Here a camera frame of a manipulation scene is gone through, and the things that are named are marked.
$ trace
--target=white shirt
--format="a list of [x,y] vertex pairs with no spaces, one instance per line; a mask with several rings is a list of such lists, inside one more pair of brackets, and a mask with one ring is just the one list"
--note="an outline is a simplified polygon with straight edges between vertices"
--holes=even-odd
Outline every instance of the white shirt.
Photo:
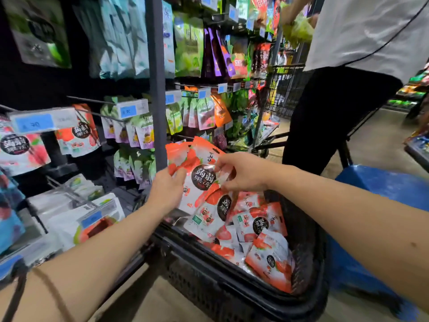
[[[426,1],[325,0],[305,70],[340,66],[372,53],[404,27]],[[348,66],[392,75],[405,84],[428,58],[429,4],[388,45]]]

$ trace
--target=black cord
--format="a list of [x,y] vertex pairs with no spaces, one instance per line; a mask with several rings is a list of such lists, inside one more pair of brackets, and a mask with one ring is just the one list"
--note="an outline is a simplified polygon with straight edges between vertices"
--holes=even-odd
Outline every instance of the black cord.
[[25,265],[24,259],[16,261],[12,267],[11,278],[14,280],[18,278],[18,284],[15,292],[13,293],[12,299],[10,300],[9,306],[3,316],[2,322],[12,322],[15,316],[16,310],[18,309],[19,302],[21,301],[22,294],[24,293],[25,282],[27,281],[28,267]]
[[370,53],[368,55],[365,55],[364,57],[361,57],[360,59],[354,59],[353,61],[344,63],[341,66],[347,66],[347,65],[355,63],[357,61],[361,61],[361,60],[366,59],[367,57],[370,57],[371,55],[374,55],[375,53],[379,52],[387,44],[389,44],[391,41],[393,41],[405,28],[407,28],[414,21],[414,19],[416,19],[418,17],[418,15],[420,15],[420,13],[423,11],[423,9],[425,9],[425,7],[427,6],[428,3],[429,3],[429,0],[427,0],[425,2],[425,4],[423,4],[423,6],[420,8],[420,10],[417,11],[417,13],[410,19],[410,21],[408,21],[405,26],[403,26],[396,34],[394,34],[392,38],[390,38],[386,43],[384,43],[384,45],[382,45],[379,48],[377,48],[374,52],[372,52],[372,53]]

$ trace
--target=black circular logo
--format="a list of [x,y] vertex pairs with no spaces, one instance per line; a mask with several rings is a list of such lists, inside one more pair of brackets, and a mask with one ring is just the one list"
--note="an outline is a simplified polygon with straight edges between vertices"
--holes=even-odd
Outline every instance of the black circular logo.
[[91,128],[84,122],[79,122],[77,127],[72,128],[73,134],[79,139],[88,138],[91,134]]
[[0,149],[9,155],[21,155],[29,150],[29,141],[25,136],[8,134],[1,138]]
[[259,235],[262,232],[262,229],[268,228],[269,223],[268,219],[265,217],[256,217],[253,221],[253,231],[255,234]]
[[267,262],[271,268],[275,267],[275,260],[274,260],[274,257],[272,255],[267,256]]
[[231,208],[232,202],[233,201],[231,200],[231,197],[229,195],[223,195],[217,203],[217,214],[223,222],[227,219],[227,213]]
[[191,174],[192,183],[200,190],[207,191],[216,179],[216,174],[210,165],[198,165]]
[[30,32],[45,43],[55,42],[55,29],[45,19],[40,17],[32,17],[28,21],[28,28]]

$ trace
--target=person in white shirt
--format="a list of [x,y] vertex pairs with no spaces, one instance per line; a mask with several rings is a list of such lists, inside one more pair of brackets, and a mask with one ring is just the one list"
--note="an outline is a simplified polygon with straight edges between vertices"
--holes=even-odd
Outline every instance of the person in white shirt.
[[[312,0],[293,0],[292,24]],[[283,164],[321,174],[347,134],[391,98],[429,58],[429,0],[325,0],[305,70]]]

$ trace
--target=black plastic basket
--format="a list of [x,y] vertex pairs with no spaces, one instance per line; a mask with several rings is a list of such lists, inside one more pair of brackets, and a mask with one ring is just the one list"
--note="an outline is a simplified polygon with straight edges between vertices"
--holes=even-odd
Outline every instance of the black plastic basket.
[[296,267],[292,294],[281,292],[218,256],[180,229],[162,223],[152,236],[165,260],[164,277],[216,322],[316,321],[327,301],[326,235],[284,197],[280,201]]
[[267,76],[263,99],[265,112],[290,118],[312,71],[303,71],[304,64],[273,66]]

